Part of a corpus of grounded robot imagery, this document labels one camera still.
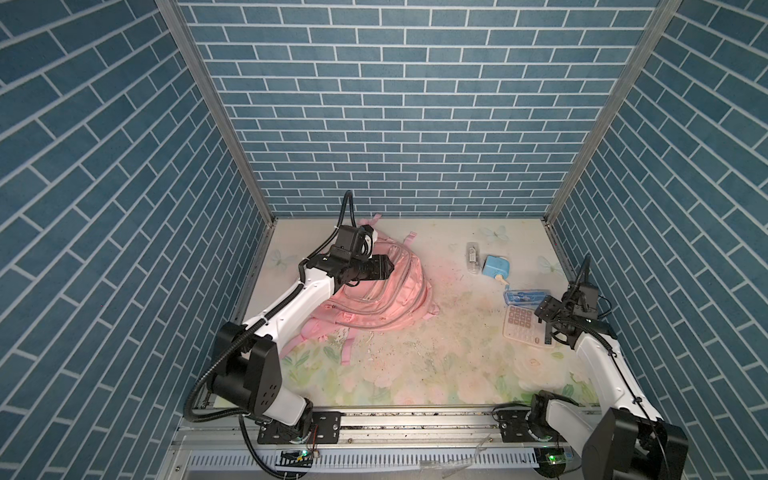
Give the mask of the white pink calculator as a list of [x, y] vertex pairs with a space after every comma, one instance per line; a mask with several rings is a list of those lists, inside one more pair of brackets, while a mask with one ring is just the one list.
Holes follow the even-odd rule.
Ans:
[[530, 309], [514, 305], [508, 306], [502, 333], [508, 340], [521, 342], [531, 347], [553, 347], [552, 342], [546, 337], [546, 324]]

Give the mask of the pink student backpack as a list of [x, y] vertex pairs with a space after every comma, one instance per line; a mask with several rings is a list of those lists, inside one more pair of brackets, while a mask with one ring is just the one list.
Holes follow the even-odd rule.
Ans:
[[347, 365], [358, 334], [403, 329], [440, 312], [421, 259], [412, 250], [417, 234], [410, 232], [398, 241], [380, 230], [375, 232], [378, 239], [373, 252], [391, 260], [394, 272], [386, 280], [342, 287], [310, 315], [280, 353], [282, 358], [306, 341], [327, 339], [344, 330], [340, 363]]

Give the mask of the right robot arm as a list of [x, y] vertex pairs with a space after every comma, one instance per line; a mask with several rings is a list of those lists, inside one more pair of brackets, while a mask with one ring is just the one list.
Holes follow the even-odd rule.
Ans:
[[562, 334], [560, 341], [583, 363], [602, 416], [592, 424], [575, 401], [542, 390], [533, 397], [529, 426], [570, 445], [585, 479], [682, 478], [686, 434], [664, 420], [642, 392], [610, 326], [582, 312], [577, 302], [548, 295], [535, 315]]

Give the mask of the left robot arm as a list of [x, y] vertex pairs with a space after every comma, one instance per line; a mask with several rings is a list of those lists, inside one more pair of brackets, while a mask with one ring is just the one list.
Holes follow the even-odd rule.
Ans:
[[228, 327], [217, 364], [203, 381], [209, 392], [236, 407], [238, 415], [263, 417], [302, 430], [311, 422], [311, 402], [283, 385], [280, 354], [323, 302], [349, 284], [385, 280], [394, 271], [384, 254], [310, 268], [299, 263], [293, 287], [241, 327]]

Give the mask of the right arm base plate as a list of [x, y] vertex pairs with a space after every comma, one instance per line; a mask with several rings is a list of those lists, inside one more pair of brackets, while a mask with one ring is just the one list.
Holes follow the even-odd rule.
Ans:
[[531, 423], [528, 409], [502, 408], [491, 412], [503, 443], [566, 444], [566, 440], [549, 427]]

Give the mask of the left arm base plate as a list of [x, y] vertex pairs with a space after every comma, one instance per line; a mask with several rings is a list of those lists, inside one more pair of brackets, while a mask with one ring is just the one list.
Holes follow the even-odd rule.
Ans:
[[312, 411], [305, 413], [295, 425], [273, 420], [262, 427], [257, 442], [260, 445], [337, 444], [341, 419], [340, 411]]

